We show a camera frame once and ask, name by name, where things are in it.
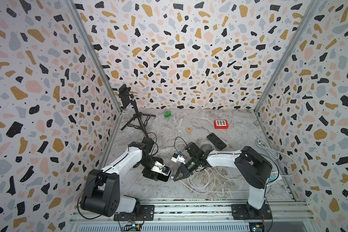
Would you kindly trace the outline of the black phone pale green case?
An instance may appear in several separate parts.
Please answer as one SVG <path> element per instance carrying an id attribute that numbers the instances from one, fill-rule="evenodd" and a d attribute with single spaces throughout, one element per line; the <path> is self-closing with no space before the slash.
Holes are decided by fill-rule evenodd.
<path id="1" fill-rule="evenodd" d="M 227 145 L 218 136 L 216 136 L 214 133 L 210 133 L 206 138 L 219 151 L 222 151 L 222 150 L 224 150 L 227 147 Z"/>

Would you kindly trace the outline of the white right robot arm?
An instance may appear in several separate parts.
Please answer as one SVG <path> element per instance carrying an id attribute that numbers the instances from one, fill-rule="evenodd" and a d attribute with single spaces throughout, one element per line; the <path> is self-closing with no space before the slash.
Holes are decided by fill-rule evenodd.
<path id="1" fill-rule="evenodd" d="M 173 178 L 175 182 L 190 178 L 198 168 L 235 168 L 249 184 L 247 204 L 256 210 L 262 209 L 265 204 L 267 181 L 273 169 L 272 164 L 262 154 L 249 146 L 238 151 L 204 151 L 193 142 L 189 143 L 185 150 L 190 159 L 177 169 Z"/>

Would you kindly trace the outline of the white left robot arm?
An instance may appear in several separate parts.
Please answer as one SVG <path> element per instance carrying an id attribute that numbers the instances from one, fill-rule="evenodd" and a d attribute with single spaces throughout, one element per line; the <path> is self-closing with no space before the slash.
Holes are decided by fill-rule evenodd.
<path id="1" fill-rule="evenodd" d="M 140 201 L 122 195 L 120 181 L 138 164 L 144 167 L 143 177 L 162 182 L 169 180 L 171 169 L 164 165 L 163 159 L 150 154 L 154 145 L 155 142 L 151 138 L 144 137 L 140 143 L 130 143 L 125 152 L 111 164 L 101 170 L 90 171 L 79 196 L 77 209 L 95 213 L 98 217 L 111 217 L 116 213 L 131 219 L 142 217 L 144 210 L 141 209 Z"/>

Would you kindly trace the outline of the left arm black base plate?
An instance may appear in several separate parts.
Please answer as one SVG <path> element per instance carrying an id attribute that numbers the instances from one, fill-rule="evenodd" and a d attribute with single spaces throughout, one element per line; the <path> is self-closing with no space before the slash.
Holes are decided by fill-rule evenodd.
<path id="1" fill-rule="evenodd" d="M 140 205 L 131 213 L 116 213 L 114 221 L 153 221 L 155 215 L 154 205 Z"/>

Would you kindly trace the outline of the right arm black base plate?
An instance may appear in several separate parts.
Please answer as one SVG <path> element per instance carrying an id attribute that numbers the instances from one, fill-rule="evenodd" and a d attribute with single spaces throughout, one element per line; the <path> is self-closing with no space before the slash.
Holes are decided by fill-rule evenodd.
<path id="1" fill-rule="evenodd" d="M 231 212 L 234 220 L 269 220 L 273 218 L 272 211 L 267 203 L 261 209 L 253 208 L 248 203 L 232 204 Z"/>

